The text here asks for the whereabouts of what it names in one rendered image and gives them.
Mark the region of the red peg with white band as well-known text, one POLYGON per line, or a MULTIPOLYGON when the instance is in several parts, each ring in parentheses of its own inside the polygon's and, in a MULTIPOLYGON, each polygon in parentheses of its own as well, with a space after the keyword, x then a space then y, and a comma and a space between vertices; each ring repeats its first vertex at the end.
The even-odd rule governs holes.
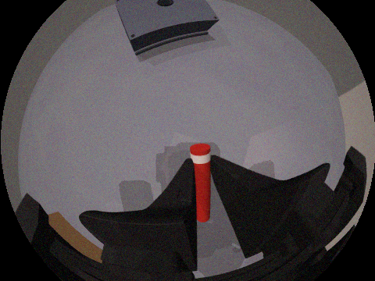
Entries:
POLYGON ((207 222, 210 215, 210 150, 209 144, 191 146, 191 159, 195 165, 197 221, 207 222))

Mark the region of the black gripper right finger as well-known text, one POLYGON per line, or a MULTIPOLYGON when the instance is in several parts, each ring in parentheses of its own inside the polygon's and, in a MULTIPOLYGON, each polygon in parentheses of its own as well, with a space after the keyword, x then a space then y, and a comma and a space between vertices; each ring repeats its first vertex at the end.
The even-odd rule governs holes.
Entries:
POLYGON ((325 182, 330 163, 287 180, 278 180, 210 156, 210 172, 224 209, 234 227, 245 258, 260 249, 277 231, 288 213, 307 194, 325 182))

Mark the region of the grey sloped panel with hole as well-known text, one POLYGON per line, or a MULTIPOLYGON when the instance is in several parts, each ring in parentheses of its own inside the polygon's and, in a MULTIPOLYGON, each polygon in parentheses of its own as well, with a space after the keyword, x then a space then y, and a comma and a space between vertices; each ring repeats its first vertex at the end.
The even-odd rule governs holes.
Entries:
POLYGON ((207 35, 220 21, 206 0, 115 0, 135 55, 172 41, 207 35))

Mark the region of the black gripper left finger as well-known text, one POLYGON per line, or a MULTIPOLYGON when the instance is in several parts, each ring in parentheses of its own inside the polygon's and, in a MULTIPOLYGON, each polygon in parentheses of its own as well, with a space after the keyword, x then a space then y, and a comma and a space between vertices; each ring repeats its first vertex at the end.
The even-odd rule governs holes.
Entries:
POLYGON ((130 249, 176 251, 197 271, 197 202, 193 159, 184 164, 162 194, 144 210, 87 210, 79 221, 101 243, 130 249))

